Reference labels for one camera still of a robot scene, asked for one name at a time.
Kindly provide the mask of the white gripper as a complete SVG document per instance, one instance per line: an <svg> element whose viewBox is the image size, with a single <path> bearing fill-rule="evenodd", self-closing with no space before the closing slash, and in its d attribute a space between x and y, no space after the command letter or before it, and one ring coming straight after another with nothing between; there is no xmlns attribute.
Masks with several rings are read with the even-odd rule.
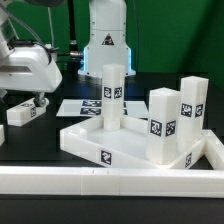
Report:
<svg viewBox="0 0 224 224"><path fill-rule="evenodd" d="M49 61L46 51L38 46L16 47L0 61L0 89L37 92L36 107L44 107L44 92L54 92L62 75L54 60Z"/></svg>

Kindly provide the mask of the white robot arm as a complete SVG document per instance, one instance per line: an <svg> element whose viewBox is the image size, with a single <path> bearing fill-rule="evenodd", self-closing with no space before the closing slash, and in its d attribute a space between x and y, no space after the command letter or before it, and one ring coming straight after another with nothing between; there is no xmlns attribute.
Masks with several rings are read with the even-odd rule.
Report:
<svg viewBox="0 0 224 224"><path fill-rule="evenodd" d="M54 92L62 81L52 49L13 15L7 7L14 2L53 8L66 0L0 0L0 98L9 90L35 94L34 104L46 105L44 95ZM100 78L105 64L129 65L130 48L125 41L124 0L89 0L90 42L84 48L83 75Z"/></svg>

